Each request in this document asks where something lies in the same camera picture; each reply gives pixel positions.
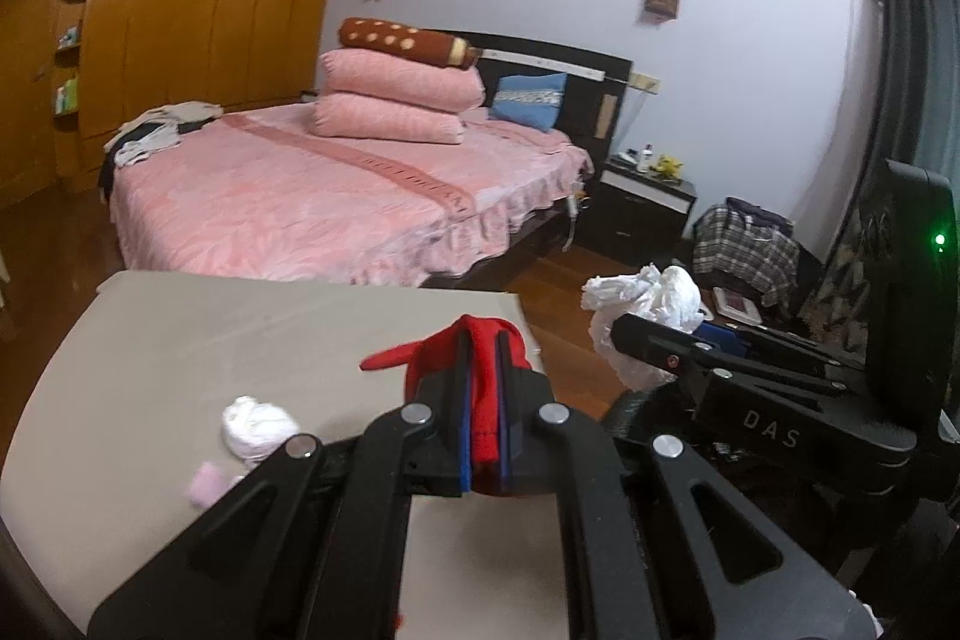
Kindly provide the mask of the white plastic bag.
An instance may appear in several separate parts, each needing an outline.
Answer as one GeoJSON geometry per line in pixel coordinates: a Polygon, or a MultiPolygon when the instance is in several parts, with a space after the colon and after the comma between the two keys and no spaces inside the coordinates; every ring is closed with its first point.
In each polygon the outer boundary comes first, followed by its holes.
{"type": "Polygon", "coordinates": [[[581,308],[592,314],[589,336],[594,353],[612,367],[631,392],[651,392],[675,377],[667,370],[620,354],[612,341],[615,320],[622,315],[636,315],[692,335],[704,320],[713,318],[713,312],[701,300],[697,283],[679,265],[667,266],[664,271],[656,265],[646,265],[631,275],[589,278],[583,286],[581,308]]]}

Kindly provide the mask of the white tissue ball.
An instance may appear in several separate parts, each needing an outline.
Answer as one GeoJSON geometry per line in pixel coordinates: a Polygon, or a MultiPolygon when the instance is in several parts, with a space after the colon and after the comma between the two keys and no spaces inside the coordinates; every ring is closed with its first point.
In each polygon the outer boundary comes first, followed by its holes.
{"type": "Polygon", "coordinates": [[[238,396],[221,413],[224,445],[247,468],[256,468],[298,432],[285,409],[252,396],[238,396]]]}

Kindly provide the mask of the red fabric garment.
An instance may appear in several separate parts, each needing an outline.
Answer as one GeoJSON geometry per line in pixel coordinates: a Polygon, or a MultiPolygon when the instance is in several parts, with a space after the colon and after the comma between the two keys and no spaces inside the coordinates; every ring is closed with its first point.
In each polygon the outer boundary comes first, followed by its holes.
{"type": "Polygon", "coordinates": [[[459,424],[459,435],[467,443],[469,454],[460,460],[462,489],[478,494],[503,492],[506,470],[501,461],[505,439],[501,435],[503,380],[500,367],[530,370],[523,333],[514,323],[462,315],[444,330],[426,338],[402,342],[366,356],[360,363],[363,372],[404,367],[404,399],[412,403],[421,380],[430,375],[455,370],[460,364],[460,347],[467,347],[466,419],[459,424]]]}

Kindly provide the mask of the patterned fabric chair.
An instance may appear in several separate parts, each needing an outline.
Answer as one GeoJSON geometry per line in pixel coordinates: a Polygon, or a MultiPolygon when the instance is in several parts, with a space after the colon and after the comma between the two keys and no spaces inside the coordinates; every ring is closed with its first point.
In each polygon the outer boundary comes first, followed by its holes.
{"type": "Polygon", "coordinates": [[[813,342],[857,360],[866,359],[869,341],[867,224],[888,201],[874,188],[853,206],[822,278],[800,307],[800,323],[813,342]]]}

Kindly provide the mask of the red white box on floor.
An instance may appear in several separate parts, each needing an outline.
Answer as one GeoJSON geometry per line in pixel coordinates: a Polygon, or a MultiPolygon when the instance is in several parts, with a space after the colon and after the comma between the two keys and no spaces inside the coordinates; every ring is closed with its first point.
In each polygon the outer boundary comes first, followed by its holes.
{"type": "Polygon", "coordinates": [[[760,326],[763,323],[758,307],[739,292],[727,291],[724,287],[715,287],[713,298],[715,298],[718,312],[725,319],[752,326],[760,326]]]}

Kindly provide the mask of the pink paper scrap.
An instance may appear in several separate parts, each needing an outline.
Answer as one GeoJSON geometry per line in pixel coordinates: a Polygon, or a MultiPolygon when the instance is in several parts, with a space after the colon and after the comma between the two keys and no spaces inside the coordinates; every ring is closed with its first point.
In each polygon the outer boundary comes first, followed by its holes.
{"type": "Polygon", "coordinates": [[[218,464],[204,461],[187,487],[187,498],[195,509],[206,510],[228,494],[241,481],[241,476],[229,476],[218,464]]]}

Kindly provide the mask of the black bedside table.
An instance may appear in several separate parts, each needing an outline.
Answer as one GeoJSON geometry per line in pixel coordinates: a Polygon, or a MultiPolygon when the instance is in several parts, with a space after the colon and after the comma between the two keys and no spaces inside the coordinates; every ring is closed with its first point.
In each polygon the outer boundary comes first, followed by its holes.
{"type": "Polygon", "coordinates": [[[624,265],[665,268],[682,248],[697,202],[687,181],[664,181],[615,159],[590,181],[576,244],[624,265]]]}

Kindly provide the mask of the plaid clothes pile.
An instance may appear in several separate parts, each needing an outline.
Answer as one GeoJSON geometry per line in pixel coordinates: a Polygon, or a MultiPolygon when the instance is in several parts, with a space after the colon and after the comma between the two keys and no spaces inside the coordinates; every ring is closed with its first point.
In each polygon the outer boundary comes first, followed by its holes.
{"type": "Polygon", "coordinates": [[[736,278],[763,307],[786,307],[797,283],[794,224],[736,197],[706,209],[693,224],[693,271],[736,278]]]}

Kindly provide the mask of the yellow toy on nightstand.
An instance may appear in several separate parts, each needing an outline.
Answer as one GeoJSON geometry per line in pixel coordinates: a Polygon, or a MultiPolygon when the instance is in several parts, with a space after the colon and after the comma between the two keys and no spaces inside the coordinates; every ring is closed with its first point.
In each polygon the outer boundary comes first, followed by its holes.
{"type": "Polygon", "coordinates": [[[652,164],[652,174],[664,179],[664,181],[680,182],[682,180],[683,163],[679,159],[661,154],[658,160],[652,164]]]}

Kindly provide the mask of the white bottle on nightstand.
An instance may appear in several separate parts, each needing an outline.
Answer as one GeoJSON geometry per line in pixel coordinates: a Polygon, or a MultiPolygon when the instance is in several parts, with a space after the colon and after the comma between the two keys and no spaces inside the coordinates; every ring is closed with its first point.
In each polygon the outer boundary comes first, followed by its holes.
{"type": "Polygon", "coordinates": [[[651,143],[647,143],[643,151],[640,152],[636,169],[640,172],[649,172],[652,167],[652,159],[654,159],[654,149],[652,149],[651,143]]]}

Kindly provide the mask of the dark curtain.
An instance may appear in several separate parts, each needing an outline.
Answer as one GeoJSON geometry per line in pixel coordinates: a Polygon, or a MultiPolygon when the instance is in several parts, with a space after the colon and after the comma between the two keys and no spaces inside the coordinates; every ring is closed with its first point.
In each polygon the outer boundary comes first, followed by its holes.
{"type": "Polygon", "coordinates": [[[958,179],[958,0],[884,0],[871,159],[958,179]]]}

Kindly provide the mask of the black headboard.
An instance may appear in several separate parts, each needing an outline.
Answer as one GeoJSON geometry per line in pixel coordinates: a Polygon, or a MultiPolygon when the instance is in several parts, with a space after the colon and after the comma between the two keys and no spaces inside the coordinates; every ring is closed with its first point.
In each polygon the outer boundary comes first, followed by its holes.
{"type": "Polygon", "coordinates": [[[477,68],[485,88],[485,106],[493,106],[501,80],[508,76],[565,77],[556,130],[589,152],[594,166],[605,163],[625,102],[633,62],[553,42],[491,32],[455,31],[482,52],[477,68]]]}

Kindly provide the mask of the blue cushion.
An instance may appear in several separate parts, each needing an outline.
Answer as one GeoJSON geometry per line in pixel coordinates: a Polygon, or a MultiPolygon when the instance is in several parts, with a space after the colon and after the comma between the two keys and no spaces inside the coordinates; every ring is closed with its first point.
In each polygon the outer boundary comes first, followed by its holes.
{"type": "Polygon", "coordinates": [[[550,131],[560,117],[565,88],[564,73],[503,76],[496,86],[490,113],[496,119],[550,131]]]}

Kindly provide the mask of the pink covered bed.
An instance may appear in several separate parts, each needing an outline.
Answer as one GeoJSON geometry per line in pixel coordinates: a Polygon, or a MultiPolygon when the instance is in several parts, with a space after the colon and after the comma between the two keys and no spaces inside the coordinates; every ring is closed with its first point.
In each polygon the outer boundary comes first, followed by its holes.
{"type": "Polygon", "coordinates": [[[130,269],[420,286],[508,252],[592,172],[558,130],[475,109],[457,145],[322,138],[308,104],[226,113],[119,167],[107,204],[130,269]]]}

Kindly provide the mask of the upper pink pillow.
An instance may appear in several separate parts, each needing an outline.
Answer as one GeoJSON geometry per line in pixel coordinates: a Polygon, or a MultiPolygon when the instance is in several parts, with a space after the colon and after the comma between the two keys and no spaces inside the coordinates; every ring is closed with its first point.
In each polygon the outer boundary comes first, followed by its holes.
{"type": "Polygon", "coordinates": [[[319,57],[325,92],[350,92],[439,112],[462,113],[485,101],[475,68],[439,68],[364,49],[335,49],[319,57]]]}

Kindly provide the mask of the pink pillow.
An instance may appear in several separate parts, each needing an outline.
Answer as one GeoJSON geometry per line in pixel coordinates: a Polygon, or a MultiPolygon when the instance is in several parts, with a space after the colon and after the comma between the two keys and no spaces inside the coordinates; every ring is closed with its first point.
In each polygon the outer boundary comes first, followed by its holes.
{"type": "Polygon", "coordinates": [[[335,49],[319,57],[325,92],[350,92],[439,112],[462,113],[485,101],[475,68],[439,68],[364,49],[335,49]]]}
{"type": "Polygon", "coordinates": [[[464,125],[457,113],[332,92],[316,101],[313,133],[325,138],[459,145],[464,125]]]}

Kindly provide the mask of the lower pink pillow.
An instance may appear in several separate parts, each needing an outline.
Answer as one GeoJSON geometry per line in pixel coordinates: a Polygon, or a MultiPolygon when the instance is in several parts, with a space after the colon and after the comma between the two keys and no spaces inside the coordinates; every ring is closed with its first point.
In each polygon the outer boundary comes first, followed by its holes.
{"type": "Polygon", "coordinates": [[[332,92],[316,101],[313,133],[325,138],[459,145],[464,125],[457,113],[332,92]]]}

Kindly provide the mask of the brown dotted bolster pillow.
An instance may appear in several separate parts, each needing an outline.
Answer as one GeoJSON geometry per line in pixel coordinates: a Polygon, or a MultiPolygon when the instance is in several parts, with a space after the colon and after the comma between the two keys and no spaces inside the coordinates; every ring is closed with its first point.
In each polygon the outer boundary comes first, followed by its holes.
{"type": "Polygon", "coordinates": [[[343,19],[338,42],[342,47],[374,50],[416,64],[456,70],[472,68],[482,55],[460,35],[358,16],[343,19]]]}

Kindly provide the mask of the pile of clothes on bed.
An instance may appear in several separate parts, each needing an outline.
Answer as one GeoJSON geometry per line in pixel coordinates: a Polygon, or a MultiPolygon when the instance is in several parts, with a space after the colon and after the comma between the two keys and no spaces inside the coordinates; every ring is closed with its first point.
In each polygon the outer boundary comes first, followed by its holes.
{"type": "Polygon", "coordinates": [[[103,145],[104,161],[98,175],[101,202],[109,203],[117,169],[135,166],[156,152],[179,146],[185,135],[202,130],[223,113],[220,104],[185,101],[153,107],[125,122],[103,145]]]}

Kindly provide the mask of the wooden wardrobe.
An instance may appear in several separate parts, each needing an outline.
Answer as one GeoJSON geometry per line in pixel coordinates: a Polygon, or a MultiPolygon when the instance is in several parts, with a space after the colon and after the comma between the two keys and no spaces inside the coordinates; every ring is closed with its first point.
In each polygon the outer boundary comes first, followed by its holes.
{"type": "Polygon", "coordinates": [[[144,110],[312,88],[325,0],[2,0],[2,202],[93,187],[144,110]]]}

